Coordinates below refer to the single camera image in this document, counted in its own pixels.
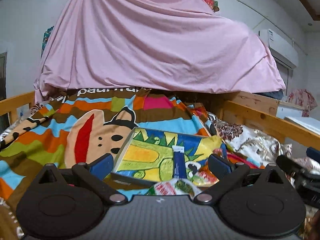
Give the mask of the blue long snack packet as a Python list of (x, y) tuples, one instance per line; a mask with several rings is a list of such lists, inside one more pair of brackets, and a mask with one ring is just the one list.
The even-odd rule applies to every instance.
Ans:
[(184, 147), (183, 146), (172, 146), (173, 161), (174, 161), (174, 178), (187, 179), (187, 172), (185, 168), (184, 159)]

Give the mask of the orange snack bag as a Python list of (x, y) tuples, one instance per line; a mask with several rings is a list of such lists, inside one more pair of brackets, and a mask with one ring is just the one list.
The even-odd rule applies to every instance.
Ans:
[(193, 199), (202, 191), (187, 179), (173, 178), (169, 181), (161, 181), (148, 189), (147, 196), (177, 196), (189, 195)]

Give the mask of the colourful cartoon monkey blanket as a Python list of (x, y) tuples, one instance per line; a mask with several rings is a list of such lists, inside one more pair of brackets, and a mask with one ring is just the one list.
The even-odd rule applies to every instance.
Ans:
[(115, 158), (135, 128), (213, 137), (207, 120), (202, 105), (152, 89), (85, 88), (59, 95), (1, 141), (1, 239), (23, 236), (16, 206), (44, 165), (71, 168), (106, 153)]

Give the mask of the dinosaur print tray box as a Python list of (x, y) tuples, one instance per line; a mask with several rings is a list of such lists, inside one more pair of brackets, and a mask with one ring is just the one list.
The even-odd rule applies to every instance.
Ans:
[(144, 185), (171, 180), (172, 146), (176, 145), (184, 147), (187, 179), (196, 186), (210, 187), (218, 179), (209, 171), (208, 158), (221, 144), (216, 135), (204, 137), (135, 128), (120, 148), (112, 174), (119, 180)]

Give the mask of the white air conditioner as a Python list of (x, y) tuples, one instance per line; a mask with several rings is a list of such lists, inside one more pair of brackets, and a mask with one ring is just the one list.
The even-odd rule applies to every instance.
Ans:
[(275, 61), (288, 69), (295, 69), (299, 65), (298, 53), (291, 43), (271, 29), (259, 31), (260, 39), (266, 44)]

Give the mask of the pink bed sheet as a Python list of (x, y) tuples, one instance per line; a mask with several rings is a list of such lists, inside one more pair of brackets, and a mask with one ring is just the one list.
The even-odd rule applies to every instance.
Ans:
[(285, 88), (269, 48), (204, 0), (69, 0), (34, 82), (58, 90), (142, 87), (202, 93)]

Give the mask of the wooden bed frame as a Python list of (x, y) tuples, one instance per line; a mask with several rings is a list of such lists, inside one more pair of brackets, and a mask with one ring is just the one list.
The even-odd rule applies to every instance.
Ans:
[(227, 94), (200, 94), (209, 103), (206, 109), (226, 122), (256, 128), (284, 142), (290, 138), (306, 147), (319, 150), (319, 135), (296, 124), (278, 118), (271, 109), (263, 111), (259, 103), (266, 105), (260, 96), (245, 92)]

